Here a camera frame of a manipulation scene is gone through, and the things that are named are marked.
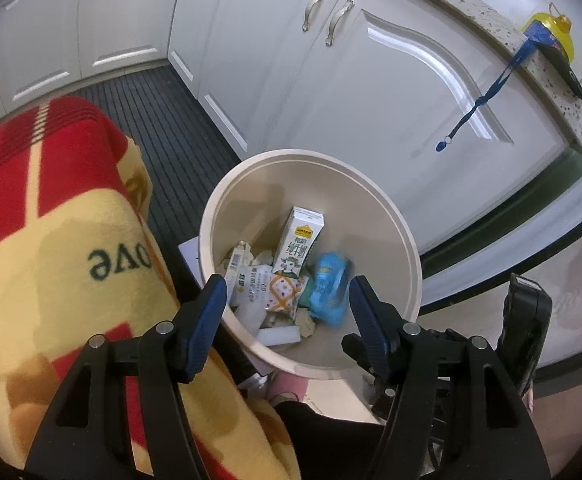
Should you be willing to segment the red yellow checkered blanket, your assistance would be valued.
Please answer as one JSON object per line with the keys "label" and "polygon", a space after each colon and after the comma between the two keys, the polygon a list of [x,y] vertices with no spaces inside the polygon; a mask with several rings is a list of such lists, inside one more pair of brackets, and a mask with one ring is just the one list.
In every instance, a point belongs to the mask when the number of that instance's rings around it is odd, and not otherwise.
{"label": "red yellow checkered blanket", "polygon": [[[143,335],[181,302],[148,226],[137,144],[74,96],[0,125],[0,476],[24,466],[44,414],[90,337]],[[296,479],[279,415],[242,396],[220,355],[180,387],[205,479]]]}

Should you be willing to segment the brown paper ball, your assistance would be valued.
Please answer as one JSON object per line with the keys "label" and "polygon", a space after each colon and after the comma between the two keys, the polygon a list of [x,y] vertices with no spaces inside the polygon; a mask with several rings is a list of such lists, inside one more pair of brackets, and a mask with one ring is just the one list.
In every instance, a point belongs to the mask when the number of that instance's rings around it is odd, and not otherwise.
{"label": "brown paper ball", "polygon": [[298,307],[296,310],[296,315],[294,318],[294,324],[298,327],[300,331],[300,336],[302,338],[311,337],[316,331],[316,322],[310,315],[307,308]]}

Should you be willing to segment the white orange snack bag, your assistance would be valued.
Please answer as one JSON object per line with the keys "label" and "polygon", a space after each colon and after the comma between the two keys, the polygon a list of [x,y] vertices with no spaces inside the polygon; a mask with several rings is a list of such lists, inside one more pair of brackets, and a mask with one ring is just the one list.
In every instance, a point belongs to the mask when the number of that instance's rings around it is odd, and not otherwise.
{"label": "white orange snack bag", "polygon": [[295,318],[300,296],[305,290],[307,278],[291,278],[272,272],[271,266],[252,266],[248,279],[248,298],[266,312],[284,314]]}

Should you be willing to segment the white sponge block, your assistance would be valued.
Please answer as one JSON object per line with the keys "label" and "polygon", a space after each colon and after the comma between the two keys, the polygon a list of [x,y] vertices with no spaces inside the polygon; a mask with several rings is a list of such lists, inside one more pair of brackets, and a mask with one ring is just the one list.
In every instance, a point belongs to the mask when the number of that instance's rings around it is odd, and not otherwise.
{"label": "white sponge block", "polygon": [[261,328],[256,336],[258,342],[266,347],[297,344],[302,341],[300,328],[296,325]]}

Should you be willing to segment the cartoon milk carton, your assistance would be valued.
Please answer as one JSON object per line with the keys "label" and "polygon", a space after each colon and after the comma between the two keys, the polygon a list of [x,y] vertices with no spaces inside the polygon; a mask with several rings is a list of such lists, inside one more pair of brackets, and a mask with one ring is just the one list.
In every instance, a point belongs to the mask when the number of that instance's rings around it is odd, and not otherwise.
{"label": "cartoon milk carton", "polygon": [[294,206],[285,222],[274,255],[272,272],[298,278],[323,227],[324,217],[321,212]]}

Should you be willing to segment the beige round trash bin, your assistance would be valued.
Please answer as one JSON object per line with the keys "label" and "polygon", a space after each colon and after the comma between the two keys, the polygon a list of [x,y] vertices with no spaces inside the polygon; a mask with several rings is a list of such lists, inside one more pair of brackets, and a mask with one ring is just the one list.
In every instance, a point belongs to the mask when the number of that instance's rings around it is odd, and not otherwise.
{"label": "beige round trash bin", "polygon": [[278,246],[295,206],[323,214],[326,225],[309,255],[338,252],[353,274],[408,321],[422,299],[418,248],[391,199],[369,178],[338,159],[306,150],[275,150],[240,162],[214,188],[199,232],[202,278],[218,272],[234,246],[253,252]]}

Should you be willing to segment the green white barcode box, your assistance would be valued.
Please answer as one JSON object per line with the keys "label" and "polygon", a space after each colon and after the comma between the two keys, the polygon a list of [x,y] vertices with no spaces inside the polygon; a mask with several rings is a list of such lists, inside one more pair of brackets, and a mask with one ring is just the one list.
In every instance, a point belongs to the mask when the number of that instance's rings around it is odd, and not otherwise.
{"label": "green white barcode box", "polygon": [[236,305],[236,288],[238,287],[239,275],[243,269],[247,268],[254,257],[251,252],[251,245],[241,240],[234,246],[228,258],[225,272],[225,282],[227,285],[227,304],[229,307]]}

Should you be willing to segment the green fluffy cloth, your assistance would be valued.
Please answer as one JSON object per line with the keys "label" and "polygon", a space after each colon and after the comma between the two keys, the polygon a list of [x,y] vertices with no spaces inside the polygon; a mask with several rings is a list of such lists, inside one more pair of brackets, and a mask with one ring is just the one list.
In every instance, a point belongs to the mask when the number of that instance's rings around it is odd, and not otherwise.
{"label": "green fluffy cloth", "polygon": [[312,292],[315,289],[315,280],[311,275],[303,274],[302,281],[303,281],[303,290],[302,290],[302,293],[300,294],[300,298],[298,298],[297,303],[300,307],[309,308],[310,307],[310,298],[312,298]]}

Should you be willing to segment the white medicine tablet box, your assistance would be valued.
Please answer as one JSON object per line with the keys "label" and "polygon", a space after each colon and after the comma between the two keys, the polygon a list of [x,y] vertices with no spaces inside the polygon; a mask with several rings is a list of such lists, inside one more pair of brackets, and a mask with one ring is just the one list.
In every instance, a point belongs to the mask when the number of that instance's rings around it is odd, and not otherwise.
{"label": "white medicine tablet box", "polygon": [[263,322],[266,320],[268,312],[265,306],[257,301],[245,301],[234,311],[234,315],[246,331],[256,337]]}

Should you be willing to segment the yellow cooking oil bottle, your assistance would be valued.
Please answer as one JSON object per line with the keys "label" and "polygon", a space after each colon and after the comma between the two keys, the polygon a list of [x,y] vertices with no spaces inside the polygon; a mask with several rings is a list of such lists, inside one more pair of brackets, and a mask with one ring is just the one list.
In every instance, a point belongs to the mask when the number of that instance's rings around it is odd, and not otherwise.
{"label": "yellow cooking oil bottle", "polygon": [[553,2],[549,3],[547,12],[536,12],[522,27],[525,36],[560,51],[568,64],[573,63],[575,56],[571,30],[572,21]]}

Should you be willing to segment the black flat tablet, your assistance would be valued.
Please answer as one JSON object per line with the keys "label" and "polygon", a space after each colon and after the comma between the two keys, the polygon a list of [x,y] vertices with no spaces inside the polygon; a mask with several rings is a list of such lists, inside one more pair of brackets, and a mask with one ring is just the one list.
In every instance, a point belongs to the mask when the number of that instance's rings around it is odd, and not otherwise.
{"label": "black flat tablet", "polygon": [[548,62],[556,69],[558,74],[568,85],[579,99],[582,100],[582,85],[579,79],[571,69],[568,62],[568,57],[561,48],[560,44],[554,46],[553,44],[545,44],[544,42],[536,41],[536,48],[548,60]]}

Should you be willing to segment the blue snack packet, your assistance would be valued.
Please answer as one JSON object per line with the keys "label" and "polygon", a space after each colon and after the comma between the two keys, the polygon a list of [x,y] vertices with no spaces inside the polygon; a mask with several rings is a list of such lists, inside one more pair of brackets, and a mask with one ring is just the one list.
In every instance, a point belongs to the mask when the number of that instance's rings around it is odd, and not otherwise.
{"label": "blue snack packet", "polygon": [[348,307],[350,262],[337,252],[327,252],[316,260],[314,289],[309,296],[309,311],[320,322],[341,326]]}

